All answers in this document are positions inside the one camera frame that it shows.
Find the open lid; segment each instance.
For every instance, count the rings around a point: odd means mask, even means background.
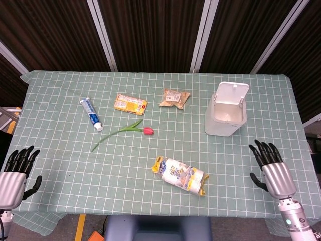
[[[242,103],[249,88],[248,84],[221,82],[216,91],[214,101],[221,104]]]

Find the white trash bin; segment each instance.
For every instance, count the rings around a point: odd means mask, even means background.
[[[205,113],[205,132],[228,137],[246,122],[248,84],[221,82]]]

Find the toothpaste tube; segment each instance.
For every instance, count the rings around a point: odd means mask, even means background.
[[[178,162],[172,158],[159,156],[152,167],[154,173],[161,176],[162,180],[180,187],[193,194],[205,195],[203,184],[208,174]]]
[[[94,107],[92,106],[91,102],[90,102],[90,98],[85,98],[84,100],[80,101],[80,104],[82,105],[82,107],[84,107],[86,113],[88,114],[91,122],[94,124],[94,127],[98,130],[101,131],[102,130],[102,125],[101,122],[98,118],[98,115],[94,109]]]

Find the brown snack bag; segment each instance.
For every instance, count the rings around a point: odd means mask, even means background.
[[[163,90],[161,106],[171,107],[175,105],[178,109],[183,109],[183,105],[191,94],[188,92],[177,92],[171,89]]]

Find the food package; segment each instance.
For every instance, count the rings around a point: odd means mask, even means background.
[[[205,195],[203,185],[209,175],[195,167],[188,166],[172,158],[159,156],[152,167],[152,171],[160,175],[165,182],[193,194]]]
[[[147,107],[147,101],[118,94],[114,108],[120,111],[143,115]]]
[[[187,92],[176,92],[171,89],[164,89],[162,102],[159,106],[171,107],[175,105],[178,109],[183,109],[183,105],[190,95],[191,94]]]

